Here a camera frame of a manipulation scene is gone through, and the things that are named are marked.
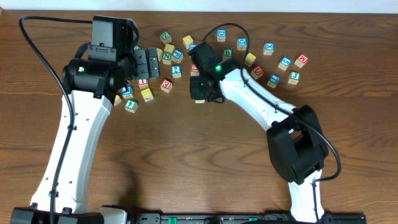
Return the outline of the blue 2 wooden block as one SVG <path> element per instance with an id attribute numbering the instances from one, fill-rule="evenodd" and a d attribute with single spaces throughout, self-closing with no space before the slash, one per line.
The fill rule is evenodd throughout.
<path id="1" fill-rule="evenodd" d="M 182 76 L 182 69 L 180 65 L 172 65 L 172 77 L 180 78 Z"/>

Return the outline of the red I wooden block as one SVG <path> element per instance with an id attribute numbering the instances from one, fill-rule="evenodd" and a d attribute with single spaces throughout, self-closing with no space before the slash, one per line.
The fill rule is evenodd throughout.
<path id="1" fill-rule="evenodd" d="M 138 87 L 143 90 L 149 87 L 149 83 L 147 79 L 138 80 Z"/>

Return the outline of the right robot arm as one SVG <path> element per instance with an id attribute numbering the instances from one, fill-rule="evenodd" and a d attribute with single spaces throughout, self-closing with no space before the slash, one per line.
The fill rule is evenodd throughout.
<path id="1" fill-rule="evenodd" d="M 266 131 L 271 164 L 288 183 L 291 215 L 299 222 L 319 221 L 325 213 L 319 183 L 328 145 L 314 110 L 278 99 L 236 60 L 196 58 L 193 64 L 199 75 L 190 81 L 191 97 L 216 103 L 232 101 L 259 123 Z"/>

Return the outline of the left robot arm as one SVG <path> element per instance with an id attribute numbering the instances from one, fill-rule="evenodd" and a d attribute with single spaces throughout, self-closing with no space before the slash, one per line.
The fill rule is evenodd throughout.
<path id="1" fill-rule="evenodd" d="M 39 211 L 83 214 L 97 143 L 116 95 L 128 81 L 160 75 L 154 47 L 137 49 L 132 19 L 95 16 L 83 44 L 58 78 L 62 117 L 45 175 L 30 201 Z"/>

